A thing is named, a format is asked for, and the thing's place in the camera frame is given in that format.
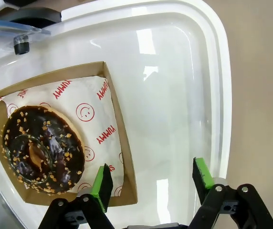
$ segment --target green tape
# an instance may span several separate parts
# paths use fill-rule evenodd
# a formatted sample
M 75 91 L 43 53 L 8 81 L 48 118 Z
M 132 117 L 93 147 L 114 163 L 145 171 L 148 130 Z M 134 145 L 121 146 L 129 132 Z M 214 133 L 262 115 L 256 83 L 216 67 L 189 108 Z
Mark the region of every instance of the green tape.
M 103 177 L 104 177 L 104 166 L 100 166 L 99 170 L 97 172 L 95 181 L 94 181 L 93 186 L 92 186 L 91 195 L 98 200 L 99 205 L 101 206 L 103 213 L 105 213 L 106 210 L 105 210 L 104 205 L 103 205 L 103 203 L 102 203 L 102 201 L 101 201 L 101 199 L 99 197 L 99 190 L 100 190 L 100 187 L 101 187 L 101 184 L 102 184 L 102 181 L 103 181 Z
M 207 165 L 202 157 L 196 158 L 197 167 L 201 173 L 202 182 L 206 189 L 210 189 L 214 186 L 214 180 L 209 172 Z

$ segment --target chocolate glaze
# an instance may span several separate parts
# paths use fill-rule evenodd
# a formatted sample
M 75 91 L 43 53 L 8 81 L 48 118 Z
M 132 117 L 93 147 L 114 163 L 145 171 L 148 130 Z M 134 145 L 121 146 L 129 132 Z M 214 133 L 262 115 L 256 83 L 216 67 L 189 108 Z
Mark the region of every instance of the chocolate glaze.
M 61 194 L 84 171 L 82 143 L 67 122 L 43 106 L 17 109 L 4 126 L 3 153 L 20 182 Z

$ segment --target brown surface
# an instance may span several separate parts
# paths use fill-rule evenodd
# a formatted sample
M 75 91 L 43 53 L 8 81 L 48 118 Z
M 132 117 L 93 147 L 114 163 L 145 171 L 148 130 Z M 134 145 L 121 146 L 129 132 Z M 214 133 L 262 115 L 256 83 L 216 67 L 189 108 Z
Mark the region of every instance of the brown surface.
M 227 181 L 251 183 L 273 217 L 273 1 L 205 0 L 229 42 L 232 136 Z M 222 217 L 217 228 L 237 228 Z
M 120 106 L 117 100 L 116 92 L 111 80 L 110 73 L 104 62 L 95 62 L 89 64 L 82 64 L 73 67 L 68 67 L 53 71 L 50 73 L 42 74 L 26 81 L 14 84 L 0 91 L 0 97 L 2 95 L 11 94 L 16 91 L 23 90 L 25 88 L 35 87 L 46 83 L 52 83 L 74 78 L 81 78 L 86 76 L 99 75 L 108 80 L 109 88 L 112 96 L 112 102 L 115 110 L 115 118 L 122 148 L 123 162 L 124 162 L 124 183 L 120 197 L 111 197 L 109 206 L 121 206 L 137 203 L 137 189 L 136 179 L 133 169 L 133 162 L 128 143 L 128 138 L 125 130 L 125 125 L 120 110 Z M 3 128 L 3 124 L 7 121 L 7 110 L 5 103 L 0 103 L 0 130 Z M 3 158 L 1 150 L 2 139 L 0 138 L 0 161 L 9 176 L 11 182 L 15 186 L 16 190 L 20 194 L 21 198 L 27 202 L 38 205 L 49 205 L 55 198 L 65 198 L 68 201 L 72 201 L 76 197 L 76 193 L 66 193 L 55 196 L 48 196 L 44 193 L 37 193 L 34 189 L 25 189 L 23 183 L 18 182 L 16 176 L 13 175 L 12 170 L 8 167 L 7 160 Z

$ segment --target transparent plastic container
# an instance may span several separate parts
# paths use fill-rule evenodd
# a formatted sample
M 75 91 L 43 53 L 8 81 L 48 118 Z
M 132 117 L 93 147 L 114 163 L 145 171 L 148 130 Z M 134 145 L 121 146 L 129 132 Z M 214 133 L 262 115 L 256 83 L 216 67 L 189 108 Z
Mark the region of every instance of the transparent plastic container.
M 109 208 L 117 228 L 188 225 L 199 203 L 192 160 L 226 177 L 231 72 L 225 30 L 199 0 L 100 0 L 62 12 L 29 53 L 0 53 L 0 89 L 68 66 L 105 61 L 121 106 L 138 203 Z M 0 192 L 26 228 L 47 207 L 26 204 L 0 164 Z

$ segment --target chocolate donut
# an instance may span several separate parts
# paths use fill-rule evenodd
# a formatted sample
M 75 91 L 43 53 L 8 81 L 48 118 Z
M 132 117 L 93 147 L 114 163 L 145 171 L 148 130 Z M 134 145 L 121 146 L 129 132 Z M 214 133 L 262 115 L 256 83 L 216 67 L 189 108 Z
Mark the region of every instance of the chocolate donut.
M 66 192 L 84 171 L 84 145 L 73 124 L 43 106 L 23 106 L 7 120 L 2 148 L 20 182 L 49 195 Z

